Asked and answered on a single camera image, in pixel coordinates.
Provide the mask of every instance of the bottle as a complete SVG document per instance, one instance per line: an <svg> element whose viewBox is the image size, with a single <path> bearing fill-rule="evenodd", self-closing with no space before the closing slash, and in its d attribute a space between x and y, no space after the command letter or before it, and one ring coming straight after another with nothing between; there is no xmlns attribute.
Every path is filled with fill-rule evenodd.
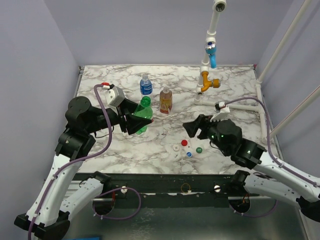
<svg viewBox="0 0 320 240"><path fill-rule="evenodd" d="M144 96L141 99L139 105L136 107L133 115L137 117L145 118L145 119L152 119L153 111L150 104L151 104L150 97ZM140 135L144 133L146 130L147 130L147 126L144 126L139 131L137 131L136 134Z"/></svg>
<svg viewBox="0 0 320 240"><path fill-rule="evenodd" d="M172 91L165 86L160 92L160 112L169 114L172 109Z"/></svg>
<svg viewBox="0 0 320 240"><path fill-rule="evenodd" d="M140 92L142 97L148 96L150 99L152 99L152 90L152 83L148 77L148 74L144 73L140 81Z"/></svg>

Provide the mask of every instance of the blue label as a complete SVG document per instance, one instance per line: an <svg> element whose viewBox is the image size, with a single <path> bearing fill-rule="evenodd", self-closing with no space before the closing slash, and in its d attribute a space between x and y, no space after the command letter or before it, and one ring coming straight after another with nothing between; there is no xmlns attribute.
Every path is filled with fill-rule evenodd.
<svg viewBox="0 0 320 240"><path fill-rule="evenodd" d="M152 93L152 84L148 85L148 86L141 86L140 85L140 91L142 93L142 95L149 95Z"/></svg>

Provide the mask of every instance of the white marble surface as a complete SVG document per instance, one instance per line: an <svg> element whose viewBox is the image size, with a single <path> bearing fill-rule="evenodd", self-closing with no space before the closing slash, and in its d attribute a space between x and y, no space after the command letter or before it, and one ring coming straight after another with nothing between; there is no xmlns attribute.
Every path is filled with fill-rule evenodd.
<svg viewBox="0 0 320 240"><path fill-rule="evenodd" d="M142 135L128 135L115 126L112 143L106 153L83 163L79 172L92 173L143 173L143 174L233 174L241 169L224 157L219 150L210 147L208 140L189 138L182 123L194 120L199 114L212 115L212 106L194 105L194 94L199 76L198 67L186 66L86 66L78 90L78 96L86 96L93 106L98 107L93 86L109 82L123 89L126 97L139 102L141 99L139 82L143 73L149 74L153 84L154 122ZM233 100L242 96L256 96L255 73L252 67L218 67L210 70L209 78L219 78L221 87L209 89L203 96L213 102ZM169 115L160 113L159 93L163 87L173 91L173 108ZM104 94L100 91L102 101ZM247 104L255 105L252 100ZM261 145L259 115L255 112L231 109L229 118L242 128L243 136ZM102 136L108 130L98 132ZM183 147L181 141L188 140ZM97 139L90 154L103 148L107 137ZM173 150L178 144L180 151ZM196 148L202 147L201 154ZM186 152L192 152L188 158Z"/></svg>

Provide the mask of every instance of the purple cable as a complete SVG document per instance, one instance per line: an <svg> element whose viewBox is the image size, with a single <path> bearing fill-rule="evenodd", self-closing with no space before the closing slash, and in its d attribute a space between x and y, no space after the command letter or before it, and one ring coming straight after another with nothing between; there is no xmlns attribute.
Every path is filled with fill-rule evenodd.
<svg viewBox="0 0 320 240"><path fill-rule="evenodd" d="M252 215L248 215L248 214L245 214L245 213L238 212L231 205L230 205L230 208L234 211L234 213L236 213L238 215L241 215L241 216L244 216L244 217L247 217L247 218L256 219L256 218L263 218L265 216L268 216L269 214L272 214L276 210L277 205L278 205L278 201L276 200L274 205L273 205L273 207L270 209L270 211L268 211L268 212L266 212L264 214L261 214L261 215L256 215L256 216L252 216Z"/></svg>
<svg viewBox="0 0 320 240"><path fill-rule="evenodd" d="M111 219L111 220L127 220L127 219L130 219L130 218L134 217L140 211L140 208L141 208L141 197L140 197L140 194L134 188L131 188L131 187L118 187L118 188L115 188L115 189L112 189L110 191L107 191L107 192L104 192L104 193L100 194L99 196L97 196L97 198L102 197L102 196L107 195L107 194L110 194L110 193L113 193L115 191L119 191L121 189L128 189L128 190L134 191L137 194L137 196L139 198L139 205L138 205L138 208L136 209L136 211L134 213L132 213L129 216L125 216L125 217L112 217L112 216L99 215L96 212L95 205L93 205L92 209L94 211L94 214L97 215L100 218Z"/></svg>
<svg viewBox="0 0 320 240"><path fill-rule="evenodd" d="M270 157L272 158L272 160L278 164L279 166L281 165L281 162L277 160L277 158L272 154L271 152L271 143L270 143L270 121L269 121L269 116L268 116L268 113L267 113L267 109L266 109L266 106L263 104L262 101L260 101L259 99L255 98L255 97L251 97L251 96L246 96L246 97L242 97L242 98L238 98L236 100L232 100L232 101L229 101L229 102L226 102L225 105L228 105L228 104L232 104L234 102L238 102L238 101L241 101L241 100L247 100L247 99L251 99L251 100L255 100L257 101L263 108L264 112L265 112L265 117L266 117L266 140L267 140L267 146L268 146L268 153L270 155ZM298 178L302 179L302 180L305 180L306 182L312 184L313 186L315 187L318 187L318 184L317 182L315 181L312 181L304 176L302 176L301 174L297 173L296 171L290 169L289 167L283 165L282 166L283 169L287 170L289 173L297 176Z"/></svg>
<svg viewBox="0 0 320 240"><path fill-rule="evenodd" d="M42 195L42 198L39 202L39 205L38 207L36 208L34 214L38 216L38 213L46 199L46 196L52 186L52 184L54 183L54 181L57 179L57 176L67 167L69 167L70 165L72 164L75 164L75 163L78 163L80 161L84 161L84 160L87 160L87 159L91 159L91 158L94 158L94 157L97 157L99 156L100 154L104 153L111 145L111 141L112 141L112 128L111 128L111 122L110 122L110 119L109 119L109 116L107 114L107 111L105 109L105 106L99 96L99 93L98 93L98 90L97 88L102 88L104 85L102 84L97 84L93 87L93 90L94 90L94 93L95 93L95 96L96 96L96 99L98 100L99 102L99 105L100 105L100 108L102 109L102 112L103 112L103 115L105 117L105 120L106 120L106 124L108 126L108 130L109 130L109 138L108 138L108 142L106 144L106 146L99 152L97 153L94 153L92 155L89 155L89 156L84 156L84 157L81 157L81 158L78 158L78 159L75 159L73 161L70 161L68 162L67 164L63 165L60 169L58 169L58 171L55 172L55 174L52 175L52 179L50 180L50 182L48 183L48 185L46 186L44 192L43 192L43 195ZM35 221L36 221L36 216L34 216L31 220L31 223L30 223L30 226L29 226L29 229L28 229L28 240L31 240L31 236L32 236L32 228L35 224Z"/></svg>

